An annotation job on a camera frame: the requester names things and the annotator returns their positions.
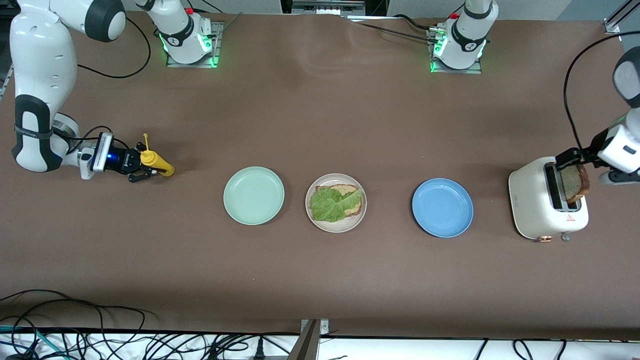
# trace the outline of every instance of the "brown table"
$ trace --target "brown table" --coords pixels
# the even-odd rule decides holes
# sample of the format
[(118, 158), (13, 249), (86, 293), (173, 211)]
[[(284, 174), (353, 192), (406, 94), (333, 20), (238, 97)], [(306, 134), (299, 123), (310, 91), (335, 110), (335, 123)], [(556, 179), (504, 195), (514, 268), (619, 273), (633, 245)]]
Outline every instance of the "brown table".
[[(131, 17), (151, 34), (146, 15)], [(420, 34), (401, 20), (377, 24)], [(52, 288), (142, 307), (157, 314), (149, 329), (296, 331), (301, 318), (324, 317), (337, 334), (637, 338), (638, 188), (605, 187), (590, 169), (591, 221), (570, 243), (523, 239), (508, 202), (510, 172), (573, 146), (564, 73), (601, 37), (597, 22), (498, 21), (481, 76), (431, 74), (420, 41), (336, 16), (242, 15), (218, 69), (167, 69), (155, 40), (133, 78), (80, 69), (62, 108), (83, 130), (107, 124), (130, 145), (148, 132), (177, 171), (138, 184), (21, 169), (10, 86), (0, 104), (0, 295)], [(74, 40), (80, 63), (111, 74), (145, 57), (132, 26), (111, 44)], [(583, 142), (627, 111), (611, 82), (621, 54), (609, 41), (575, 68)], [(262, 226), (236, 223), (222, 204), (229, 177), (253, 165), (286, 189)], [(304, 211), (308, 186), (331, 172), (367, 192), (364, 220), (344, 234), (320, 231)], [(412, 217), (413, 191), (432, 177), (473, 198), (473, 224), (457, 238), (434, 238)], [(98, 326), (76, 307), (54, 311), (35, 320)], [(107, 326), (136, 325), (117, 315)]]

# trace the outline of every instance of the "gray floor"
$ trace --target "gray floor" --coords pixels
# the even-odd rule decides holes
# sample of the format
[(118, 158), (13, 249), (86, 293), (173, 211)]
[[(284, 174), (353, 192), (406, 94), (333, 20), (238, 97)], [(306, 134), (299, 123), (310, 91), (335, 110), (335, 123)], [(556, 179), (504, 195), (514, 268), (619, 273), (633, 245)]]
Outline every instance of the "gray floor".
[[(558, 20), (602, 20), (613, 13), (622, 0), (573, 0), (558, 16)], [(636, 9), (629, 18), (620, 25), (621, 31), (640, 30), (640, 9)], [(624, 37), (625, 49), (640, 46), (640, 35)]]

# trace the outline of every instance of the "lettuce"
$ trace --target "lettuce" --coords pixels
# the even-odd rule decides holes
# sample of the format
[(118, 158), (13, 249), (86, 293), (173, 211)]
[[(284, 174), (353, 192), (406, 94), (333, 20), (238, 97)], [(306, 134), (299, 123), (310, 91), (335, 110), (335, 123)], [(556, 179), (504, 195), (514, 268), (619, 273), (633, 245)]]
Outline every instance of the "lettuce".
[(362, 189), (341, 195), (336, 189), (320, 187), (311, 198), (311, 213), (317, 221), (336, 222), (346, 218), (345, 210), (360, 203)]

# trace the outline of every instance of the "yellow squeeze bottle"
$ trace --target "yellow squeeze bottle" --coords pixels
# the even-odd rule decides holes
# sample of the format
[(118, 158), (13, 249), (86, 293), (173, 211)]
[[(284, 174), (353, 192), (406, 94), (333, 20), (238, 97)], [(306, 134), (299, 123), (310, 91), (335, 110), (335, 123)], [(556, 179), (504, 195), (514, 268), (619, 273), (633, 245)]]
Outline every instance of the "yellow squeeze bottle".
[(158, 174), (162, 176), (171, 176), (175, 172), (175, 168), (173, 165), (166, 162), (164, 159), (160, 157), (155, 151), (149, 150), (149, 139), (148, 135), (143, 134), (145, 137), (145, 144), (147, 145), (147, 150), (140, 153), (140, 161), (143, 165), (153, 168), (161, 168), (166, 170), (165, 172), (158, 172)]

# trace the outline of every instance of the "slice of bread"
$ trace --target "slice of bread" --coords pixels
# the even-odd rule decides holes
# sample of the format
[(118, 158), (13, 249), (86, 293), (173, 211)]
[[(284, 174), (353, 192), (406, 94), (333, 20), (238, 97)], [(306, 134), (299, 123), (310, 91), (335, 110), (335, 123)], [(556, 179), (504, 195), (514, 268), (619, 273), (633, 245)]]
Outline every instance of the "slice of bread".
[(570, 204), (589, 193), (589, 174), (583, 165), (573, 165), (560, 170), (564, 196)]
[[(333, 185), (331, 187), (332, 189), (338, 190), (340, 192), (340, 195), (344, 195), (346, 193), (352, 193), (356, 190), (358, 190), (357, 187), (353, 186), (353, 185), (347, 185), (347, 184), (338, 184), (338, 185)], [(362, 199), (360, 199), (360, 202), (358, 203), (358, 206), (356, 206), (353, 209), (348, 209), (344, 211), (344, 214), (347, 217), (352, 217), (354, 215), (357, 215), (360, 213), (360, 210), (362, 210)]]

